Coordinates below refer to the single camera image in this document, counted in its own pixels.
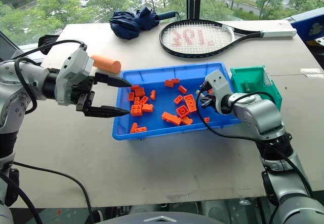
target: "navy blue umbrella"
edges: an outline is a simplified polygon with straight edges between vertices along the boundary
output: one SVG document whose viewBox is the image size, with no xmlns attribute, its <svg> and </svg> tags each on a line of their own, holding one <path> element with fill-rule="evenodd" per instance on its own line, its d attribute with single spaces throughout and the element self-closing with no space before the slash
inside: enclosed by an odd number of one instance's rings
<svg viewBox="0 0 324 224">
<path fill-rule="evenodd" d="M 115 11 L 110 18 L 110 27 L 116 36 L 124 39 L 138 37 L 141 28 L 135 21 L 135 15 L 126 11 Z"/>
<path fill-rule="evenodd" d="M 115 11 L 110 19 L 110 27 L 116 36 L 130 40 L 138 37 L 140 30 L 151 30 L 159 24 L 160 20 L 175 16 L 174 11 L 158 15 L 147 7 L 137 10 L 136 15 L 126 11 Z"/>
</svg>

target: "orange foam cylinder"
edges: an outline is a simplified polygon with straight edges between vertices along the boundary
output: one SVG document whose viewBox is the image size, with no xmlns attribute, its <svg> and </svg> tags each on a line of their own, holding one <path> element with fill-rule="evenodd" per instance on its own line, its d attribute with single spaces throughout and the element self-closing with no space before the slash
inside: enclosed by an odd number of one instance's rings
<svg viewBox="0 0 324 224">
<path fill-rule="evenodd" d="M 93 66 L 103 69 L 112 73 L 119 73 L 122 65 L 119 61 L 113 60 L 111 58 L 107 58 L 100 55 L 92 55 L 91 56 L 95 61 L 93 63 Z"/>
</svg>

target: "racket strings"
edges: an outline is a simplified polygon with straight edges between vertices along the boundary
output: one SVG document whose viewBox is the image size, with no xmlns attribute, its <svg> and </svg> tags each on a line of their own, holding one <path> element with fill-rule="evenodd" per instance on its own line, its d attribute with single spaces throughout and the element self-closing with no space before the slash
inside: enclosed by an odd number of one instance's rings
<svg viewBox="0 0 324 224">
<path fill-rule="evenodd" d="M 203 54 L 230 44 L 234 37 L 227 28 L 205 22 L 175 24 L 162 34 L 162 43 L 169 49 L 186 54 Z"/>
</svg>

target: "metal robot arm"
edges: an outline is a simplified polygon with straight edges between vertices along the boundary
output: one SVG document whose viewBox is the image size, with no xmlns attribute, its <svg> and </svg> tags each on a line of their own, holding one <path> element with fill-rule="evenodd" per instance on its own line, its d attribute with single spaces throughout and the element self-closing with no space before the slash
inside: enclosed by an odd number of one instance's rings
<svg viewBox="0 0 324 224">
<path fill-rule="evenodd" d="M 265 168 L 261 176 L 268 200 L 279 206 L 281 222 L 324 223 L 324 207 L 311 198 L 301 177 L 290 164 L 267 147 L 270 145 L 284 154 L 306 177 L 298 155 L 290 144 L 292 137 L 286 132 L 275 104 L 270 100 L 261 99 L 259 95 L 252 95 L 233 105 L 233 102 L 245 93 L 233 93 L 224 75 L 218 70 L 206 76 L 201 88 L 203 91 L 213 89 L 213 93 L 200 97 L 202 107 L 211 106 L 223 115 L 233 114 L 247 125 L 255 139 L 263 142 L 257 143 Z"/>
<path fill-rule="evenodd" d="M 0 63 L 0 171 L 19 185 L 19 172 L 11 169 L 14 144 L 31 97 L 36 100 L 55 99 L 59 105 L 76 105 L 88 117 L 110 118 L 129 114 L 128 110 L 114 106 L 94 107 L 92 86 L 98 82 L 115 87 L 129 87 L 124 79 L 95 73 L 90 76 L 94 60 L 81 47 L 69 56 L 62 68 L 47 69 L 26 62 L 19 63 L 21 75 L 32 95 L 26 90 L 15 71 L 13 60 Z M 12 223 L 7 206 L 18 194 L 0 179 L 0 223 Z"/>
</svg>

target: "tennis racket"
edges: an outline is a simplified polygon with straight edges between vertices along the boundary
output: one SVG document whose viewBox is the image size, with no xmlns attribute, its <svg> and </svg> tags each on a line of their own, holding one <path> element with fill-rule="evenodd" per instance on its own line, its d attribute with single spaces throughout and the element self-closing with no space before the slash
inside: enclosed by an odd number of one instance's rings
<svg viewBox="0 0 324 224">
<path fill-rule="evenodd" d="M 244 35 L 238 39 L 234 33 Z M 161 46 L 168 53 L 185 58 L 204 58 L 225 51 L 250 38 L 292 37 L 296 29 L 250 31 L 209 20 L 180 20 L 160 33 Z"/>
</svg>

